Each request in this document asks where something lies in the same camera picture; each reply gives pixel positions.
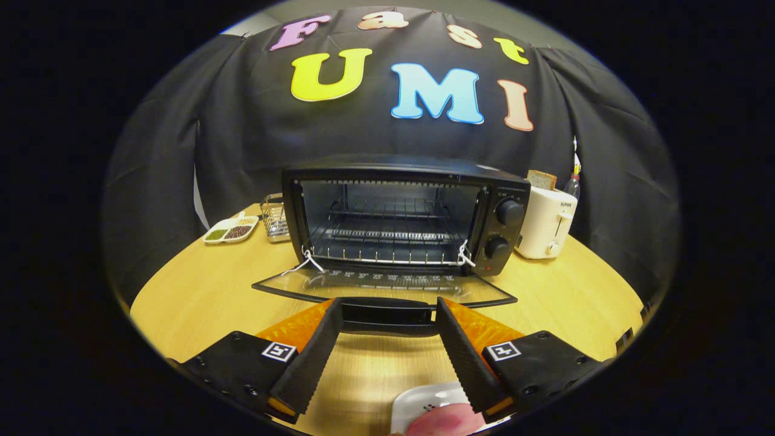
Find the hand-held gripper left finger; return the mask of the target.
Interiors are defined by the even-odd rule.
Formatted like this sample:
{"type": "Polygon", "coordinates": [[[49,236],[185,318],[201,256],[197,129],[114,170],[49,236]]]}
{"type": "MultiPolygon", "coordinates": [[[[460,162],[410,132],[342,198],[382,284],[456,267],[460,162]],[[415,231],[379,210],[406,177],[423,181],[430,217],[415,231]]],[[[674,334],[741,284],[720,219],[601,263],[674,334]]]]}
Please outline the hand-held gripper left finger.
{"type": "Polygon", "coordinates": [[[295,424],[307,411],[342,328],[341,300],[334,298],[260,334],[233,331],[184,362],[168,362],[238,408],[295,424]]]}

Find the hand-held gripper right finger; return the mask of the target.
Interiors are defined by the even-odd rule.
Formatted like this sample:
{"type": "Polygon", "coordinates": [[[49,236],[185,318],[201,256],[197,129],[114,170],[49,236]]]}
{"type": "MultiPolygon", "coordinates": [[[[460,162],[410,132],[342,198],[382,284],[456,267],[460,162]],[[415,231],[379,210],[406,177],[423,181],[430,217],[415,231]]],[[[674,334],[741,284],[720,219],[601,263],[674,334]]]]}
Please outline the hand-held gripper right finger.
{"type": "Polygon", "coordinates": [[[548,331],[523,334],[445,298],[435,326],[470,405],[488,423],[532,413],[606,367],[548,331]]]}

